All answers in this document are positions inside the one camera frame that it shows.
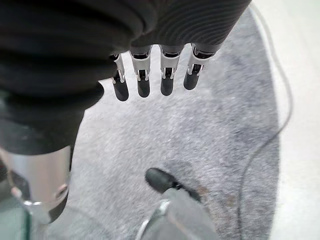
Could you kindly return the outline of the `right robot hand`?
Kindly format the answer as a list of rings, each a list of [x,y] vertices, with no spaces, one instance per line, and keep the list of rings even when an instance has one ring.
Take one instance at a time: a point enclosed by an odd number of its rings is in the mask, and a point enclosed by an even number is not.
[[[247,0],[3,0],[0,3],[0,158],[11,193],[40,223],[69,194],[85,110],[112,78],[129,97],[121,53],[130,52],[138,94],[150,93],[153,45],[161,93],[173,90],[181,51],[192,45],[183,85],[192,90],[248,7]]]

